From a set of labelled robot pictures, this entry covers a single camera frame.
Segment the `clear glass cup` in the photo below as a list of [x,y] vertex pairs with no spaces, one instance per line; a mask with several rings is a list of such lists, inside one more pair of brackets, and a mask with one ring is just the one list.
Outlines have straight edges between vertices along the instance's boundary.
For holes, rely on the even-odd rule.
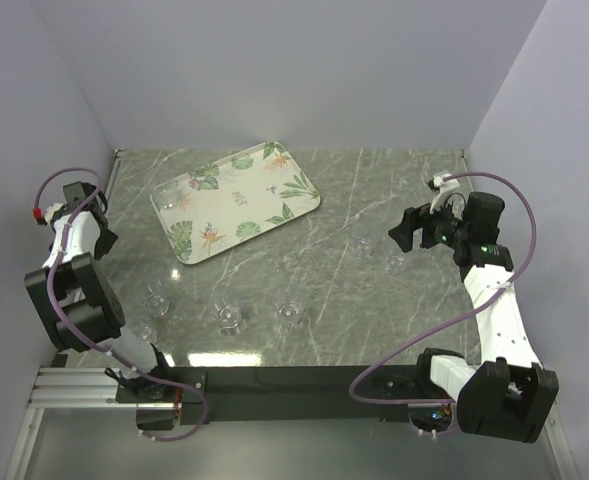
[[307,311],[308,295],[303,289],[279,291],[274,298],[275,316],[282,330],[291,330],[303,319]]
[[174,178],[158,183],[151,191],[151,199],[159,210],[173,208],[179,198],[179,188]]
[[149,282],[146,285],[143,299],[147,313],[153,318],[166,315],[170,309],[171,302],[166,295],[165,286],[160,280]]
[[388,251],[384,256],[383,267],[388,274],[399,275],[407,267],[407,258],[400,250]]
[[221,334],[236,335],[244,328],[243,304],[236,296],[214,295],[210,300],[209,312]]
[[130,327],[132,333],[144,342],[155,344],[158,339],[156,327],[151,323],[139,322]]
[[359,259],[371,258],[378,245],[376,236],[367,236],[360,234],[351,234],[349,240],[349,249],[351,253]]

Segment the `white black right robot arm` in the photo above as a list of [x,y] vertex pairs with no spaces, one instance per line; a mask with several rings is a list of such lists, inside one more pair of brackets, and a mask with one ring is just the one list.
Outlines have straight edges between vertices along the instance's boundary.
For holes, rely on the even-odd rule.
[[500,245],[504,201],[473,192],[460,217],[451,205],[410,207],[388,235],[408,253],[414,234],[428,249],[452,249],[454,263],[473,307],[480,339],[477,367],[446,350],[427,348],[417,361],[417,393],[436,399],[443,392],[457,406],[460,429],[468,434],[523,443],[535,442],[559,390],[555,372],[542,366],[527,338],[510,277],[514,265]]

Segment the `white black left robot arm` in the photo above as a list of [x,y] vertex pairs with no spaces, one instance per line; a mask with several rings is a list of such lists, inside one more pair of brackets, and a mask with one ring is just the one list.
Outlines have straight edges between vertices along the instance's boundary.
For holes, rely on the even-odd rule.
[[64,203],[34,210],[55,239],[41,269],[24,278],[47,336],[60,352],[95,350],[116,359],[121,372],[108,368],[106,374],[119,386],[165,401],[174,392],[174,375],[155,345],[126,327],[120,301],[99,270],[98,260],[118,239],[105,217],[106,197],[80,181],[64,186],[63,194]]

